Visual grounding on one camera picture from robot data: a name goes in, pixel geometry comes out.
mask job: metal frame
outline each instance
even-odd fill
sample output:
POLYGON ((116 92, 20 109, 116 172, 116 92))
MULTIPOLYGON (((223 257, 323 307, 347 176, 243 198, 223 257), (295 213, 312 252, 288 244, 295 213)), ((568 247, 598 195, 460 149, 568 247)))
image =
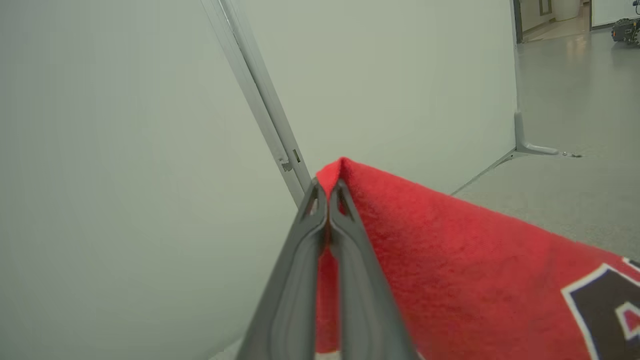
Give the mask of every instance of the metal frame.
POLYGON ((520 0, 512 0, 513 6, 513 20, 516 34, 516 43, 522 44, 522 11, 520 10, 520 0))
POLYGON ((237 4, 228 0, 201 2, 289 192, 300 205, 311 177, 251 27, 237 4))

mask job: metal bracket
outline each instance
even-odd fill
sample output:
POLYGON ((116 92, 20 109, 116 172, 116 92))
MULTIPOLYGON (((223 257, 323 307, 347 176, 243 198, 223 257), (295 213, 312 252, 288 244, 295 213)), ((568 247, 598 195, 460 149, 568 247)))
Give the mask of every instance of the metal bracket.
POLYGON ((544 147, 533 145, 528 142, 524 136, 524 123, 522 121, 522 112, 518 111, 514 116, 516 128, 516 151, 528 152, 537 155, 558 155, 560 151, 552 147, 544 147))

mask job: white wall panel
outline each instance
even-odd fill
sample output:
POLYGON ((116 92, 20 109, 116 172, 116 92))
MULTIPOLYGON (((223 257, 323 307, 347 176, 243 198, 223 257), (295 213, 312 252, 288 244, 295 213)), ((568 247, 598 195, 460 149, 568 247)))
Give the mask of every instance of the white wall panel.
POLYGON ((452 192, 515 147, 507 0, 238 0, 315 173, 349 156, 452 192))
POLYGON ((0 359, 207 359, 295 206, 200 0, 0 4, 0 359))
POLYGON ((606 1, 594 0, 592 2, 593 26, 611 24, 620 19, 635 19, 640 17, 636 14, 636 7, 632 6, 633 0, 606 1))

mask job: gray floor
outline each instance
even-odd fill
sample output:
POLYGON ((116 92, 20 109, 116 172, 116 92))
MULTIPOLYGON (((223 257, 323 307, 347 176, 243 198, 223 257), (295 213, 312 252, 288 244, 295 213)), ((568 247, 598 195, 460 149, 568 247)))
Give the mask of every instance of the gray floor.
POLYGON ((640 49, 610 30, 519 46, 527 138, 591 159, 637 162, 640 49))
POLYGON ((584 157, 507 161, 456 196, 640 259, 640 49, 605 29, 519 50, 527 138, 584 157))

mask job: red cloth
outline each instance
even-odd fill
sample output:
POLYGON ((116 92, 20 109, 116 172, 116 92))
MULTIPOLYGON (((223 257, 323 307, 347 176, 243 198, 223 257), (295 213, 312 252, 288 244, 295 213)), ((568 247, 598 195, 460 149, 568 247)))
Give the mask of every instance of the red cloth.
MULTIPOLYGON (((339 177, 427 360, 598 359, 602 348, 593 349, 562 289, 603 264, 640 279, 617 255, 346 158, 317 173, 327 194, 339 177)), ((326 250, 318 352, 339 348, 337 324, 337 263, 326 250)))

